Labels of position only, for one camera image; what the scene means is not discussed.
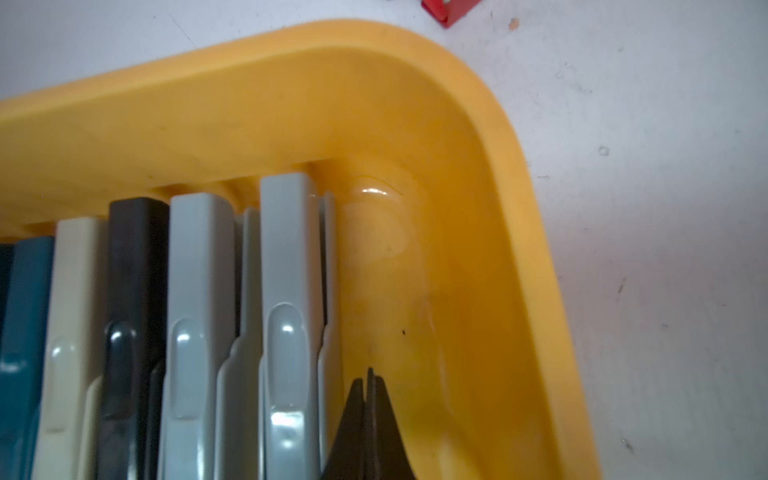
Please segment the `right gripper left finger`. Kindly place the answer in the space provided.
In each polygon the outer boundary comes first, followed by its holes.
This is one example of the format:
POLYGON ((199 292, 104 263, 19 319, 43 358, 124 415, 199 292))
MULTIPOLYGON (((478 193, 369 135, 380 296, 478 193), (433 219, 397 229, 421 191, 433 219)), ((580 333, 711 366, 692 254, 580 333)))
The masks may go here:
POLYGON ((322 480, 362 480, 365 476, 365 397, 363 380, 350 387, 322 480))

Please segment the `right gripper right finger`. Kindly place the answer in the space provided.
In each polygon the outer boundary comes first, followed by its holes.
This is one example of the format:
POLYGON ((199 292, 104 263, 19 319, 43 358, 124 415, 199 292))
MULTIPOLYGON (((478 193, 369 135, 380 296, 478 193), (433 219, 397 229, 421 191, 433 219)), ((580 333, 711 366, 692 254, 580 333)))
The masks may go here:
POLYGON ((365 478, 414 480, 385 381, 372 368, 366 387, 365 478))

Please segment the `grey pruning pliers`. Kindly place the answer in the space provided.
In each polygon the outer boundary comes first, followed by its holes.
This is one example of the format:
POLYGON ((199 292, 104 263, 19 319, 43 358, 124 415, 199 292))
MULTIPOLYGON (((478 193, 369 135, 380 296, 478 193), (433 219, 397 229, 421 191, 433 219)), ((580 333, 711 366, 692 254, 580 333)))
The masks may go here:
POLYGON ((167 368, 158 476, 255 479, 260 218, 219 196, 171 201, 167 368))

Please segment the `grey pruning pliers angled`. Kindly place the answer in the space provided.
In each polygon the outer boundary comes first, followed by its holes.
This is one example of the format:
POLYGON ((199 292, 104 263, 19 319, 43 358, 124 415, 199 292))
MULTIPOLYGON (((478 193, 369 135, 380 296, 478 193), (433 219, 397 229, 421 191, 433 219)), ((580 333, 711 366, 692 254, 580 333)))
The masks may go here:
POLYGON ((335 210, 305 173, 260 182, 264 476, 317 479, 344 409, 335 210))

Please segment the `black pruning pliers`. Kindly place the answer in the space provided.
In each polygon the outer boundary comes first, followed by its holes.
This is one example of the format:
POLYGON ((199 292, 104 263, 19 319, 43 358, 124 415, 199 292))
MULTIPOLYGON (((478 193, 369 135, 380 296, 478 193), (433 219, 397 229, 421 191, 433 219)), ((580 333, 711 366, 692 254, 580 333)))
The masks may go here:
POLYGON ((99 479, 157 476, 169 213, 166 203, 146 197, 109 206, 108 319, 96 455, 99 479))

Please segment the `beige pruning pliers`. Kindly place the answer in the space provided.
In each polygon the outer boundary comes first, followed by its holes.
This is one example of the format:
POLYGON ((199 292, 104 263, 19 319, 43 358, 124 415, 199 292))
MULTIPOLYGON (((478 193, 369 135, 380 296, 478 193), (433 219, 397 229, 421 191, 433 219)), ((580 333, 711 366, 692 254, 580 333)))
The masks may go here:
POLYGON ((107 222, 57 224, 32 477, 92 479, 104 370, 107 222))

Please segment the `teal pruning pliers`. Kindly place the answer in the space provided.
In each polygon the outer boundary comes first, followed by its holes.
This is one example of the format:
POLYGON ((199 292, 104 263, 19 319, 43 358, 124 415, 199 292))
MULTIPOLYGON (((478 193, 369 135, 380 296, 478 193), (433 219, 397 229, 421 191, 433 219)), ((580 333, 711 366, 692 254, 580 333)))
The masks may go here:
POLYGON ((1 477, 31 477, 55 240, 16 243, 1 336, 1 477))

